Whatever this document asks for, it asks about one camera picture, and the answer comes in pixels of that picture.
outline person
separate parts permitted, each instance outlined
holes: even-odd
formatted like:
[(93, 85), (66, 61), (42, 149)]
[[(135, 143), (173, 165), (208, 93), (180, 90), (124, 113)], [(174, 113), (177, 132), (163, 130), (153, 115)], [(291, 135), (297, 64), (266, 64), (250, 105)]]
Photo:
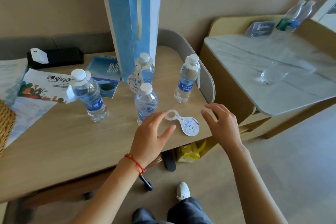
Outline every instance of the person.
[[(212, 136), (224, 149), (231, 163), (234, 179), (247, 224), (288, 224), (280, 209), (267, 190), (255, 167), (249, 151), (242, 144), (236, 117), (221, 104), (206, 104), (215, 112), (218, 120), (202, 110)], [(129, 189), (139, 176), (138, 165), (146, 167), (157, 158), (176, 126), (168, 127), (158, 136), (158, 127), (168, 112), (154, 113), (138, 127), (130, 156), (124, 157), (104, 182), (95, 197), (78, 214), (74, 224), (111, 224)], [(177, 187), (179, 202), (168, 211), (167, 221), (174, 224), (210, 224), (208, 216), (202, 211), (200, 203), (190, 197), (187, 184)], [(149, 211), (138, 209), (132, 216), (132, 224), (157, 223)]]

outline blue and white striped bag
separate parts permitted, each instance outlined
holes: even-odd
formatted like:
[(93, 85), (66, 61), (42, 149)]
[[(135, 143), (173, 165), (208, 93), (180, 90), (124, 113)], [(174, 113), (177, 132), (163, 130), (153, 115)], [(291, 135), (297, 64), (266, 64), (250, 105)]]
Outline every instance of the blue and white striped bag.
[(141, 53), (148, 53), (155, 65), (160, 1), (141, 0), (141, 18), (138, 18), (137, 0), (104, 0), (123, 82), (134, 72)]

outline jeans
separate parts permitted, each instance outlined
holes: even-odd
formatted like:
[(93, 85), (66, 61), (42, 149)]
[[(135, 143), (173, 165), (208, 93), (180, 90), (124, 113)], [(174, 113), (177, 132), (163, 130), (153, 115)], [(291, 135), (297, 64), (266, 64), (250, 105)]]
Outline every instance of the jeans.
[[(171, 208), (167, 221), (174, 224), (213, 224), (193, 197), (183, 199)], [(133, 213), (132, 224), (157, 224), (157, 221), (149, 211), (140, 208)]]

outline red string bracelet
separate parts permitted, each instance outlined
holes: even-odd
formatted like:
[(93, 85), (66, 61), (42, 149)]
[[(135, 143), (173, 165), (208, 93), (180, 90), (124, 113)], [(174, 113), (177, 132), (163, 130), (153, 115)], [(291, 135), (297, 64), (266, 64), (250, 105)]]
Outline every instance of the red string bracelet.
[(142, 176), (142, 174), (143, 174), (144, 172), (146, 172), (145, 168), (143, 168), (142, 165), (140, 165), (140, 163), (139, 163), (138, 161), (136, 161), (136, 160), (133, 158), (133, 156), (132, 156), (131, 154), (128, 154), (128, 153), (127, 153), (127, 154), (125, 154), (124, 157), (133, 160), (133, 161), (136, 163), (136, 165), (140, 168), (140, 170), (138, 169), (138, 171), (139, 171), (139, 176)]

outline forearm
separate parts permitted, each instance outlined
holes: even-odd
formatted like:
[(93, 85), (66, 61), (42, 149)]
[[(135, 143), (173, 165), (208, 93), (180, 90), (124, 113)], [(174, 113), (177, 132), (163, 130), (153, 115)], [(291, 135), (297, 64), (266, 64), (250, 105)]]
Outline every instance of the forearm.
[(246, 224), (288, 224), (241, 144), (228, 154)]
[(128, 158), (121, 159), (95, 197), (78, 214), (73, 224), (111, 224), (138, 176), (135, 162)]

